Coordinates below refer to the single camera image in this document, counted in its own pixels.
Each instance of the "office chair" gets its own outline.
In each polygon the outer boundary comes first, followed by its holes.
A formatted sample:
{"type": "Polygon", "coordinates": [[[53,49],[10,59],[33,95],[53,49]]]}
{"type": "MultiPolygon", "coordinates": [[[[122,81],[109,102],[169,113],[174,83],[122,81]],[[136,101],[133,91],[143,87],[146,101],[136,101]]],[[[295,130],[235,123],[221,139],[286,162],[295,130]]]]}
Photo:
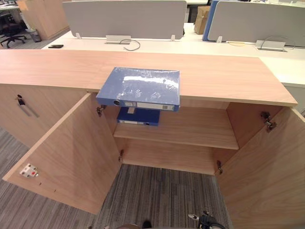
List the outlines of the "office chair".
{"type": "Polygon", "coordinates": [[[15,23],[10,23],[13,21],[11,18],[11,14],[10,13],[0,14],[0,20],[1,19],[4,19],[5,24],[2,26],[2,32],[0,33],[0,35],[4,35],[4,36],[0,38],[8,37],[7,39],[0,42],[1,46],[3,46],[2,44],[4,42],[7,42],[6,47],[9,49],[10,48],[9,43],[15,42],[16,40],[25,43],[25,41],[22,40],[21,38],[26,40],[27,39],[26,36],[24,35],[16,36],[18,33],[21,32],[21,29],[20,29],[20,25],[15,23]]]}

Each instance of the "black cable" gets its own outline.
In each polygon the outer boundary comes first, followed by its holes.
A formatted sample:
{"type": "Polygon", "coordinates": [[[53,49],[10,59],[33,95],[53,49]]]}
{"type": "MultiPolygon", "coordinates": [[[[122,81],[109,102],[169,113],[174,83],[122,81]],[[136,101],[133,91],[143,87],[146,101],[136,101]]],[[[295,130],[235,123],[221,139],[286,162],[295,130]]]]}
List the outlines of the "black cable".
{"type": "Polygon", "coordinates": [[[136,43],[139,44],[139,47],[137,47],[137,48],[135,48],[135,49],[127,49],[127,48],[124,47],[124,49],[127,50],[127,51],[135,51],[135,50],[137,50],[137,49],[139,49],[139,48],[141,47],[140,42],[138,42],[138,41],[136,41],[136,40],[124,39],[124,40],[121,40],[121,41],[120,41],[120,44],[121,44],[123,41],[131,41],[131,42],[136,42],[136,43]]]}

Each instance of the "cabinet hinge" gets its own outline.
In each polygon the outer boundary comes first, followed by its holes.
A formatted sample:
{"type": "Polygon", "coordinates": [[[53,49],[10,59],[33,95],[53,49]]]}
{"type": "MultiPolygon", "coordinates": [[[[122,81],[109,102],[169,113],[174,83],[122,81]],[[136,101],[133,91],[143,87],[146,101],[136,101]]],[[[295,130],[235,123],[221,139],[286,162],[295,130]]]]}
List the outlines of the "cabinet hinge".
{"type": "Polygon", "coordinates": [[[269,133],[272,131],[274,128],[276,128],[277,124],[276,122],[270,122],[271,115],[267,111],[262,111],[261,112],[261,117],[264,120],[264,124],[267,126],[267,132],[269,133]]]}
{"type": "Polygon", "coordinates": [[[221,168],[221,161],[217,161],[217,169],[219,171],[219,174],[222,174],[224,172],[223,169],[221,168]]]}
{"type": "Polygon", "coordinates": [[[105,110],[106,107],[107,107],[106,105],[101,105],[101,106],[98,106],[98,107],[96,108],[96,112],[97,112],[97,114],[99,115],[99,117],[101,117],[102,111],[105,110]]]}
{"type": "Polygon", "coordinates": [[[123,158],[123,154],[124,154],[124,150],[122,149],[122,150],[120,151],[119,161],[121,161],[121,160],[122,160],[122,158],[123,158]]]}

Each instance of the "cardboard box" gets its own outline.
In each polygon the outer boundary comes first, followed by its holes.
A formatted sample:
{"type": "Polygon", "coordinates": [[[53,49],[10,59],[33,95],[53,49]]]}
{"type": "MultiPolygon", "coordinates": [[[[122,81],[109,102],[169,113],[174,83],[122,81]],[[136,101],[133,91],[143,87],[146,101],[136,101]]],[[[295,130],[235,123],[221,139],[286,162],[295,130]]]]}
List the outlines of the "cardboard box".
{"type": "Polygon", "coordinates": [[[195,33],[197,34],[203,34],[206,21],[208,20],[210,11],[210,6],[199,6],[198,7],[198,13],[197,18],[195,22],[195,33]]]}

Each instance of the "gray carpet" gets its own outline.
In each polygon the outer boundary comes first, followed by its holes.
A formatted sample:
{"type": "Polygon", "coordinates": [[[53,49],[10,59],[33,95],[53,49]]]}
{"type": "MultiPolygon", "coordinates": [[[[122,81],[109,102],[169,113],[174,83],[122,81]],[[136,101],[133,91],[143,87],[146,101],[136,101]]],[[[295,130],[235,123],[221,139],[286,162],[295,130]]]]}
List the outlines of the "gray carpet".
{"type": "MultiPolygon", "coordinates": [[[[0,128],[0,176],[27,150],[0,128]]],[[[187,214],[203,210],[229,228],[215,177],[182,171],[123,165],[97,216],[0,181],[0,229],[114,229],[145,219],[154,227],[196,228],[187,214]]]]}

